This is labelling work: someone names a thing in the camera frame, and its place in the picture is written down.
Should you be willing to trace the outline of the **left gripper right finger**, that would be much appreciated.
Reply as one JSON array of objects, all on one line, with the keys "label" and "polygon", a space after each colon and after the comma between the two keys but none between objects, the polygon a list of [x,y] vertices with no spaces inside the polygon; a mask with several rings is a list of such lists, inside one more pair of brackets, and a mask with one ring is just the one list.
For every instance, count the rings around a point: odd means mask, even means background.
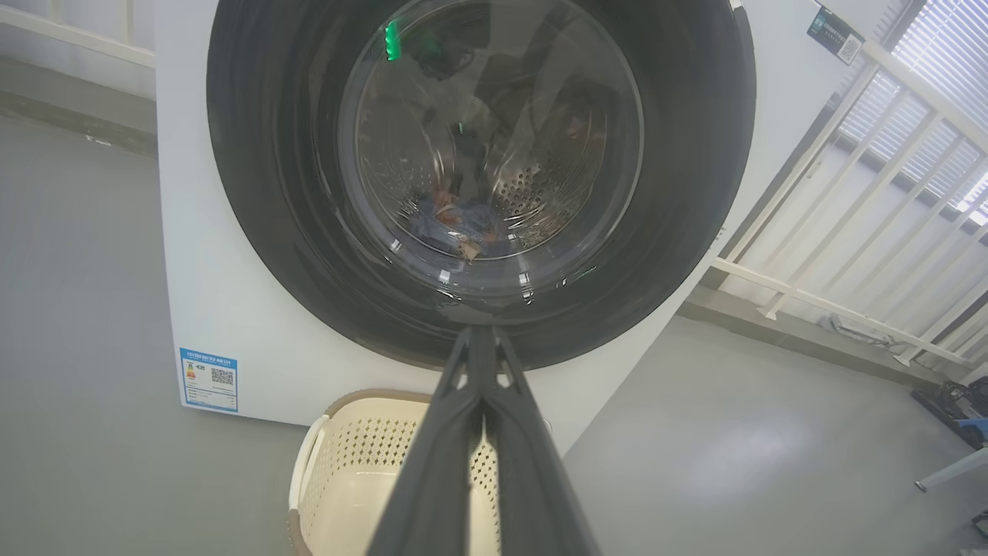
[{"label": "left gripper right finger", "polygon": [[497,452],[504,555],[600,555],[588,521],[504,331],[484,327],[482,402]]}]

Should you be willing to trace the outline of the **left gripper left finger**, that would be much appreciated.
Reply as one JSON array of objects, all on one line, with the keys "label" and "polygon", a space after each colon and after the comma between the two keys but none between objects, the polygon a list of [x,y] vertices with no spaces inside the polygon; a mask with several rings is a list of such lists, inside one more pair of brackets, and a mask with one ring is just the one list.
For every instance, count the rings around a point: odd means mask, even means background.
[{"label": "left gripper left finger", "polygon": [[368,555],[469,552],[469,459],[482,436],[479,330],[460,332],[398,481],[368,545]]}]

